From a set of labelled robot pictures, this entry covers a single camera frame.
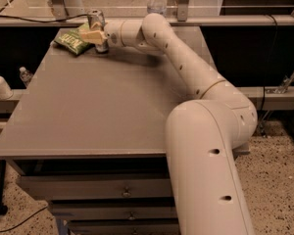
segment white bottle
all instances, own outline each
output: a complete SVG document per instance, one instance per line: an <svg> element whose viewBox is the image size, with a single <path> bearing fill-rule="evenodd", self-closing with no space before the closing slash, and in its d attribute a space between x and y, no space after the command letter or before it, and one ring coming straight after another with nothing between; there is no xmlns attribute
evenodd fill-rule
<svg viewBox="0 0 294 235"><path fill-rule="evenodd" d="M149 0L147 3L147 12L158 13L160 15L166 16L167 4L165 0Z"/></svg>
<svg viewBox="0 0 294 235"><path fill-rule="evenodd" d="M33 74L28 69L26 69L25 67L20 68L20 79L24 83L26 88L31 82L32 77L33 77Z"/></svg>
<svg viewBox="0 0 294 235"><path fill-rule="evenodd" d="M0 98L1 99L8 99L12 97L13 91L11 90L7 81L0 76Z"/></svg>

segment drawer cabinet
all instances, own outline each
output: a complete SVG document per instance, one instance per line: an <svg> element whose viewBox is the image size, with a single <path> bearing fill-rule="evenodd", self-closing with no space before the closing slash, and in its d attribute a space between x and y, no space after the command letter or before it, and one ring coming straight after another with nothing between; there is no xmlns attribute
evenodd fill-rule
<svg viewBox="0 0 294 235"><path fill-rule="evenodd" d="M101 235L142 235L142 234L178 234L178 222L173 220L134 220L134 221L71 221L69 229L76 234Z"/></svg>
<svg viewBox="0 0 294 235"><path fill-rule="evenodd" d="M166 158L18 163L19 186L75 234L178 234Z"/></svg>
<svg viewBox="0 0 294 235"><path fill-rule="evenodd" d="M177 218L173 198L54 202L49 211L64 220Z"/></svg>
<svg viewBox="0 0 294 235"><path fill-rule="evenodd" d="M18 184L35 200L83 200L171 197L162 175L23 176Z"/></svg>

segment speckled floor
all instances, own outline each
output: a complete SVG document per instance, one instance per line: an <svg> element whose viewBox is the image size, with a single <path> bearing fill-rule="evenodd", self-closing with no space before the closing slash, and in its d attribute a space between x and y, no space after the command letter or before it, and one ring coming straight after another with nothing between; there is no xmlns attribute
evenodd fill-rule
<svg viewBox="0 0 294 235"><path fill-rule="evenodd" d="M251 154L236 160L256 235L294 235L294 139L282 121L267 122L268 138L258 133L250 140ZM34 201L17 185L18 175L8 166L0 230L17 225L47 206ZM3 234L57 235L55 218L44 210L20 227Z"/></svg>

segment green package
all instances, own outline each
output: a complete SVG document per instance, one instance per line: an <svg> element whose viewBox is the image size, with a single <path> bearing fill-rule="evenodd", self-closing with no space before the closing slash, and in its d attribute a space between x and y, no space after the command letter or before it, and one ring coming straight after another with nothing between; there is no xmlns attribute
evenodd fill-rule
<svg viewBox="0 0 294 235"><path fill-rule="evenodd" d="M88 23L81 25L79 28L71 29L69 32L56 37L54 41L62 46L65 46L69 51L78 56L92 46L91 43L87 43L80 38L79 29L81 27L88 27Z"/></svg>

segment drawer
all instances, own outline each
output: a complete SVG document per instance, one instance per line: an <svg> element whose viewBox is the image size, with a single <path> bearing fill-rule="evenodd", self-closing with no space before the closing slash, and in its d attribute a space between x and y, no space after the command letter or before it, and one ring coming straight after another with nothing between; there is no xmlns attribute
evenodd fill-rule
<svg viewBox="0 0 294 235"><path fill-rule="evenodd" d="M18 185L47 201L172 197L170 179L162 174L22 176Z"/></svg>
<svg viewBox="0 0 294 235"><path fill-rule="evenodd" d="M144 221L71 221L69 229L76 234L140 235L170 233L178 235L177 219Z"/></svg>
<svg viewBox="0 0 294 235"><path fill-rule="evenodd" d="M49 211L64 220L177 218L173 198L51 204Z"/></svg>

